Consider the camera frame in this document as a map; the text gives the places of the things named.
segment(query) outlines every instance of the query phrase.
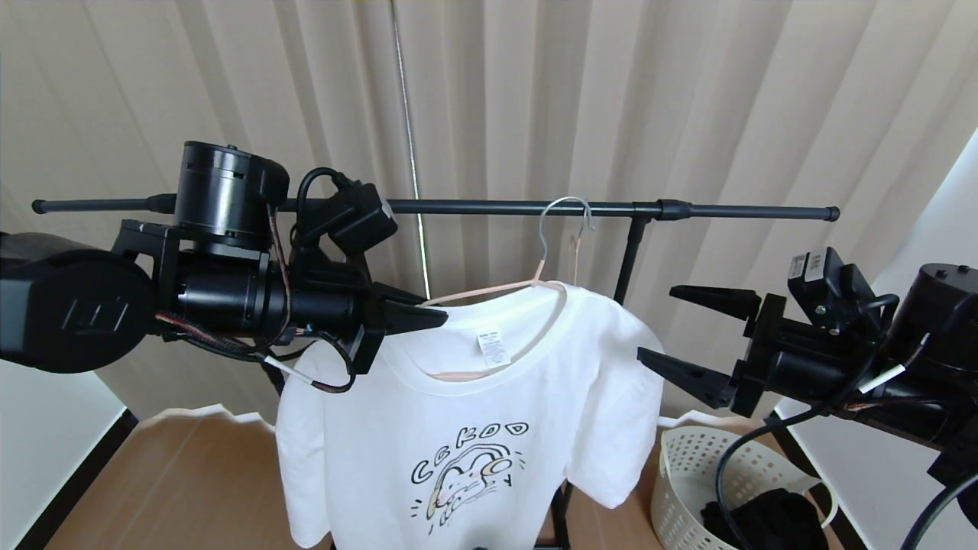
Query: metal hook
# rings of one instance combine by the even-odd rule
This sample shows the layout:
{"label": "metal hook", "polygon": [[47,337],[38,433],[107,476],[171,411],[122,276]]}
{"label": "metal hook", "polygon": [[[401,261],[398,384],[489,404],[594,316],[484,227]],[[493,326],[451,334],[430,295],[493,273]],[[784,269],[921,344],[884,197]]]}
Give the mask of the metal hook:
{"label": "metal hook", "polygon": [[584,206],[584,219],[581,220],[581,229],[577,231],[578,240],[581,239],[581,235],[584,235],[585,227],[587,227],[592,231],[596,231],[597,229],[594,224],[594,218],[591,215],[591,204],[585,201],[584,199],[581,199],[580,197],[574,197],[568,195],[567,197],[561,197],[556,201],[553,201],[552,203],[547,205],[546,208],[544,208],[544,211],[540,212],[540,227],[539,227],[540,242],[543,243],[544,245],[544,255],[542,258],[540,258],[540,261],[547,261],[547,252],[550,250],[550,247],[547,246],[547,238],[544,237],[544,218],[547,217],[547,212],[549,212],[551,208],[553,208],[556,205],[559,205],[560,203],[563,203],[564,201],[577,201],[578,203]]}

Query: t-shirt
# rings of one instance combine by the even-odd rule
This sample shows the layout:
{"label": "t-shirt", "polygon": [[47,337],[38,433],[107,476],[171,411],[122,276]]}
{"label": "t-shirt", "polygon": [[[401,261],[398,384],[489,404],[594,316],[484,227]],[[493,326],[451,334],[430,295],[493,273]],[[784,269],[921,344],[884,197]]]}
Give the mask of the t-shirt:
{"label": "t-shirt", "polygon": [[[338,550],[529,549],[564,480],[621,504],[662,398],[637,348],[662,347],[616,302],[565,288],[442,308],[442,327],[385,338],[346,393],[289,379],[276,439],[295,542],[332,531]],[[296,368],[348,380],[323,342]]]}

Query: black cloth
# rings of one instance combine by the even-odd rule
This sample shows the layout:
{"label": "black cloth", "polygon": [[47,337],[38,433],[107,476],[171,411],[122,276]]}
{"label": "black cloth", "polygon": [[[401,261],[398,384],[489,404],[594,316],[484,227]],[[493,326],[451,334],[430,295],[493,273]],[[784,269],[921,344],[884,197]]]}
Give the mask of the black cloth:
{"label": "black cloth", "polygon": [[[701,514],[707,530],[740,548],[716,502],[707,504]],[[733,518],[755,550],[828,550],[819,513],[800,494],[770,490],[733,510]]]}

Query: cartoon animal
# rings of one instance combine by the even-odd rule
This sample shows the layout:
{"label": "cartoon animal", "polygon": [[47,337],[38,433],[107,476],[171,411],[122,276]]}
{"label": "cartoon animal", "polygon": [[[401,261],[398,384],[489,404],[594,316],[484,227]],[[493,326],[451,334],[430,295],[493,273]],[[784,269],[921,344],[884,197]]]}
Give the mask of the cartoon animal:
{"label": "cartoon animal", "polygon": [[510,450],[496,443],[479,443],[445,464],[431,498],[427,518],[444,509],[440,525],[445,525],[460,506],[495,490],[492,478],[508,470],[512,461]]}

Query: beige curtain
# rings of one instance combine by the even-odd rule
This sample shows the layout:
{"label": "beige curtain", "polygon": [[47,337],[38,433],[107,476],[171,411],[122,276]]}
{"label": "beige curtain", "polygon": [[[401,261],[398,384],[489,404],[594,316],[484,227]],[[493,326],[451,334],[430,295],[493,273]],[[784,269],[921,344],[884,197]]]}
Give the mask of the beige curtain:
{"label": "beige curtain", "polygon": [[[669,287],[784,294],[788,260],[824,245],[871,280],[978,126],[967,0],[0,0],[0,53],[5,231],[108,246],[117,215],[36,216],[30,201],[173,191],[187,139],[295,179],[332,165],[391,198],[414,196],[413,149],[424,198],[841,206],[834,224],[648,228],[626,305],[671,353],[728,371],[738,324]],[[418,227],[399,221],[372,269],[421,292]],[[627,225],[587,235],[584,286],[611,293]],[[576,227],[549,221],[548,276],[566,279]],[[435,295],[525,278],[540,254],[533,219],[423,229]],[[184,344],[147,340],[100,376],[144,416],[221,401],[274,418],[256,368]],[[689,406],[670,391],[667,407]]]}

